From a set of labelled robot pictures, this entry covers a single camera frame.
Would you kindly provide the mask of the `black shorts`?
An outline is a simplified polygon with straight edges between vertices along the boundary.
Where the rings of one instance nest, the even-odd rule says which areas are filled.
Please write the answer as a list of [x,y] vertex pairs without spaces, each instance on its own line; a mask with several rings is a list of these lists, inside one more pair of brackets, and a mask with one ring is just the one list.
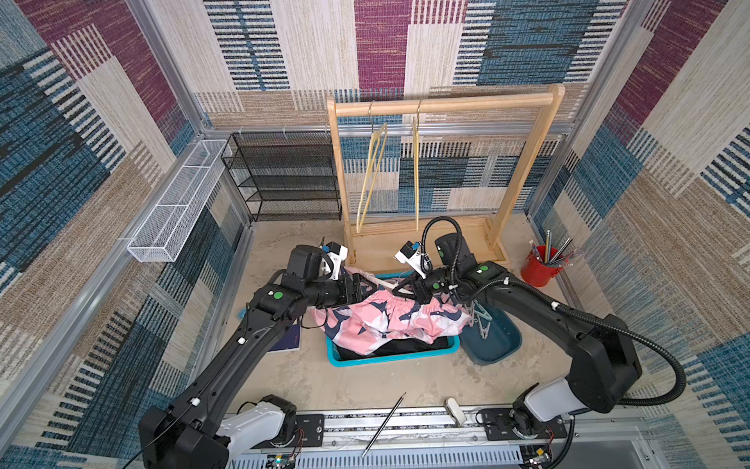
[[328,341],[328,344],[332,347],[334,355],[337,357],[337,361],[351,362],[360,360],[374,360],[386,357],[407,356],[420,353],[437,353],[449,350],[455,345],[458,345],[459,339],[456,336],[443,336],[436,338],[432,344],[428,344],[418,339],[391,340],[376,349],[374,352],[366,355],[361,355],[349,349],[339,347],[337,344],[331,341]]

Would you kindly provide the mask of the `mint clothespin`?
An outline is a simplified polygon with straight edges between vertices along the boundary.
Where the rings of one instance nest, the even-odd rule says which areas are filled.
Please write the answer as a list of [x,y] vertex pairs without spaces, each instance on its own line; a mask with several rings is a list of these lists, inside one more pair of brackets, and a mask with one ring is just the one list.
[[472,305],[472,309],[474,312],[475,318],[481,318],[485,322],[491,322],[493,320],[493,316],[484,308],[479,302],[474,302]]

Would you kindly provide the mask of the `pink patterned shorts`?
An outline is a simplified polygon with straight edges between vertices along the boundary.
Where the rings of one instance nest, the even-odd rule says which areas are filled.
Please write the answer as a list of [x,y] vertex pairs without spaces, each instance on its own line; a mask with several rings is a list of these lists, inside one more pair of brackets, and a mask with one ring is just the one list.
[[432,344],[438,337],[457,336],[471,319],[468,310],[445,293],[421,305],[378,285],[361,303],[310,307],[308,313],[333,343],[361,355],[391,340],[418,339]]

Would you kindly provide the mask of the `white clothespin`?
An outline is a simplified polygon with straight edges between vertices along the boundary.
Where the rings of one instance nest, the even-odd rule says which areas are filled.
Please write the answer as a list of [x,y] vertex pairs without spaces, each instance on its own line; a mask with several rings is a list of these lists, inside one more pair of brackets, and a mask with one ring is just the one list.
[[484,322],[483,319],[478,319],[477,324],[479,328],[480,338],[482,338],[482,340],[488,339],[489,330],[491,328],[491,322]]

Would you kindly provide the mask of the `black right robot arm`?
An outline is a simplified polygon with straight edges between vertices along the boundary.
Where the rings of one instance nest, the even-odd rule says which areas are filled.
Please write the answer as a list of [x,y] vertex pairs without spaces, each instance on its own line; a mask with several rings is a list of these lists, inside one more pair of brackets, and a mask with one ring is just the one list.
[[[663,406],[685,392],[687,375],[677,358],[630,330],[619,317],[601,319],[576,310],[499,264],[478,261],[459,227],[438,238],[435,245],[443,263],[440,268],[433,265],[424,240],[406,242],[396,253],[396,260],[413,271],[403,282],[409,289],[406,298],[426,305],[445,293],[466,307],[497,308],[548,337],[571,359],[565,376],[531,386],[513,403],[509,418],[520,438],[536,437],[546,423],[564,414],[607,414],[618,405]],[[628,397],[643,375],[637,344],[670,365],[675,383],[669,391],[650,398]]]

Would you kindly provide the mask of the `yellow hanger of beige shorts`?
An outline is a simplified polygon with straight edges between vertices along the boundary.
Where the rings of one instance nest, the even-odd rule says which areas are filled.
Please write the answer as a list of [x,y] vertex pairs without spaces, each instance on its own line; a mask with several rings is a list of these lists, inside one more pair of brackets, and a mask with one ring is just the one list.
[[368,146],[365,174],[362,180],[361,195],[359,196],[359,204],[357,205],[357,218],[355,219],[355,232],[357,234],[361,232],[366,219],[372,192],[384,159],[389,135],[388,123],[382,123],[379,128],[375,128],[371,109],[368,109],[368,117],[372,132]]

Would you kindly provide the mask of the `white hanger of pink shorts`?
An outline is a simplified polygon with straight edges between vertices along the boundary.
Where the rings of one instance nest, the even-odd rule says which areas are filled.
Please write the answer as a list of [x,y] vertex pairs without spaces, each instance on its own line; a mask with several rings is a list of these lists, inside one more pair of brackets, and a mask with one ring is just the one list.
[[383,287],[387,290],[393,290],[400,283],[399,279],[380,279],[380,277],[369,273],[361,273],[361,276],[364,279],[367,279],[367,281],[370,281],[371,283],[374,283],[375,285]]

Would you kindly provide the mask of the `yellow hanger of black shorts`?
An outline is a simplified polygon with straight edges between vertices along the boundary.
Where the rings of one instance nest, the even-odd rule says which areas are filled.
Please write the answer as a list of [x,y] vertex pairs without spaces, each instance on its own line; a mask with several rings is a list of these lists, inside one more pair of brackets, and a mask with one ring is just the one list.
[[417,105],[415,117],[412,118],[412,164],[413,164],[413,189],[414,189],[414,220],[415,230],[420,226],[420,182],[419,182],[419,158],[420,158],[420,111],[422,101]]

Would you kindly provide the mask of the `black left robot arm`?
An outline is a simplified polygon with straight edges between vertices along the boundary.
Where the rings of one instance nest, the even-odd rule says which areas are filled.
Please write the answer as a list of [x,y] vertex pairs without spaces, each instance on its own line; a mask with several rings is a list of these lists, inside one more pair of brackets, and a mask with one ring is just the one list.
[[285,269],[258,289],[230,340],[167,408],[150,408],[138,425],[146,468],[224,468],[230,438],[221,423],[244,382],[310,307],[363,302],[377,286],[360,274],[324,274],[333,263],[317,246],[298,245]]

